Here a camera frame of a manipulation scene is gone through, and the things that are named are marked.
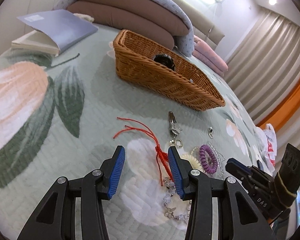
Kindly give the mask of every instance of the spiral hair tie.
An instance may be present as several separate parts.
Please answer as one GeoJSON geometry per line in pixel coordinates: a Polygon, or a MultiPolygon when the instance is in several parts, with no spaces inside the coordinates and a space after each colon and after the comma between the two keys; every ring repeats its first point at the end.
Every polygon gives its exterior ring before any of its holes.
{"type": "Polygon", "coordinates": [[[212,149],[208,145],[204,144],[200,147],[199,155],[200,155],[201,165],[204,171],[208,174],[214,174],[218,168],[218,161],[212,149]],[[212,161],[212,167],[207,162],[206,153],[209,155],[212,161]]]}

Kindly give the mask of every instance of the blue book cover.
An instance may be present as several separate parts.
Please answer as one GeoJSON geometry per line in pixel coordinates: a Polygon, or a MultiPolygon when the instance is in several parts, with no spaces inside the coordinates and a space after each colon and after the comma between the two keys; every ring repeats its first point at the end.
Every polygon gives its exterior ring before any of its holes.
{"type": "Polygon", "coordinates": [[[49,36],[58,46],[59,54],[98,30],[92,23],[67,10],[37,12],[17,18],[49,36]]]}

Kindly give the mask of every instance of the book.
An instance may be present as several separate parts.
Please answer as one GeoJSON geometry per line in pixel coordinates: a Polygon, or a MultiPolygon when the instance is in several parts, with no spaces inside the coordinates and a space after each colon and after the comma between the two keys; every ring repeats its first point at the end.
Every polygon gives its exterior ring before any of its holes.
{"type": "Polygon", "coordinates": [[[67,10],[37,12],[17,18],[34,30],[12,41],[12,48],[32,49],[56,56],[98,30],[92,23],[67,10]]]}

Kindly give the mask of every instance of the small metal clip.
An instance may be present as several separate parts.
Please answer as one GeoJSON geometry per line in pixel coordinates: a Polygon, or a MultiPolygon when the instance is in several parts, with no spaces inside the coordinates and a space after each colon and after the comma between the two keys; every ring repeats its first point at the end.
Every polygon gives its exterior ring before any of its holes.
{"type": "Polygon", "coordinates": [[[209,128],[208,134],[209,134],[209,137],[210,137],[211,139],[213,139],[213,135],[212,135],[212,127],[209,128]]]}
{"type": "Polygon", "coordinates": [[[174,117],[173,112],[169,112],[169,122],[170,122],[170,136],[176,138],[182,129],[177,124],[176,118],[174,117]]]}
{"type": "Polygon", "coordinates": [[[176,146],[176,147],[178,147],[178,148],[181,148],[183,145],[182,145],[182,141],[180,140],[180,139],[174,139],[174,140],[171,140],[170,142],[169,142],[169,145],[170,146],[176,146]]]}

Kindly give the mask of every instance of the folded blanket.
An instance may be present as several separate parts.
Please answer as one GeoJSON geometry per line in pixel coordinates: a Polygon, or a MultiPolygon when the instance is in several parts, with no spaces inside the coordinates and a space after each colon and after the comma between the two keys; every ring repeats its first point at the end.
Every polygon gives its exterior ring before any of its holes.
{"type": "Polygon", "coordinates": [[[224,62],[224,60],[217,53],[215,53],[207,43],[205,43],[197,36],[194,36],[194,49],[208,58],[210,62],[212,62],[219,70],[223,72],[228,70],[228,66],[224,62]]]}
{"type": "Polygon", "coordinates": [[[196,57],[198,60],[211,68],[215,73],[223,77],[224,73],[220,69],[218,69],[216,65],[214,65],[205,55],[201,54],[197,50],[194,50],[194,52],[192,52],[192,56],[196,57]]]}

